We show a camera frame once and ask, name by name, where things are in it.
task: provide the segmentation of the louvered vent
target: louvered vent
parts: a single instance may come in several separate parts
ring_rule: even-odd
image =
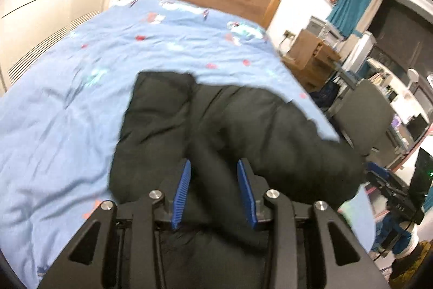
[[[29,67],[44,53],[49,47],[60,41],[66,35],[66,28],[63,28],[31,49],[20,60],[18,60],[9,70],[10,84],[13,85],[25,73]]]
[[[95,15],[98,15],[99,11],[93,11],[92,13],[88,13],[81,18],[75,19],[71,22],[71,30],[75,29],[78,25],[81,25],[83,22],[86,22],[90,18],[94,17]]]

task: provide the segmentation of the silver screw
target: silver screw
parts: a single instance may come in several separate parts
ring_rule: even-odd
[[[152,198],[152,199],[154,199],[154,200],[158,200],[158,199],[160,199],[161,196],[162,196],[162,192],[159,191],[159,190],[152,190],[152,191],[149,193],[149,197]]]
[[[328,208],[328,204],[325,201],[316,201],[314,203],[314,206],[319,210],[319,211],[324,211]]]
[[[104,201],[104,202],[101,204],[101,208],[102,208],[104,211],[111,210],[111,209],[113,208],[113,203],[112,203],[111,201]]]
[[[269,198],[278,198],[278,196],[280,196],[280,192],[278,190],[270,189],[266,192],[266,196]]]

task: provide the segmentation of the triangular cutout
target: triangular cutout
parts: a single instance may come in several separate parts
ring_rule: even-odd
[[[74,251],[69,256],[69,259],[72,262],[78,262],[79,264],[87,266],[92,263],[100,227],[100,222],[92,224],[90,229],[83,236],[83,239],[81,239],[77,246],[75,246]]]
[[[360,260],[358,253],[343,235],[339,227],[337,227],[334,222],[329,222],[328,229],[331,235],[337,265],[344,266],[358,262]]]

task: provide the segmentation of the round mirror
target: round mirror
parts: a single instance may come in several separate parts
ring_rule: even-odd
[[[417,83],[419,81],[419,74],[415,69],[409,69],[408,70],[408,77],[409,80],[413,83]]]

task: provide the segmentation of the bed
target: bed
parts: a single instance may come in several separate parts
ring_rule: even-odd
[[[266,88],[294,101],[323,138],[338,138],[266,35],[278,3],[120,0],[12,86],[0,100],[0,249],[29,289],[99,203],[113,199],[112,156],[140,71]],[[368,250],[374,226],[363,188],[343,210]]]

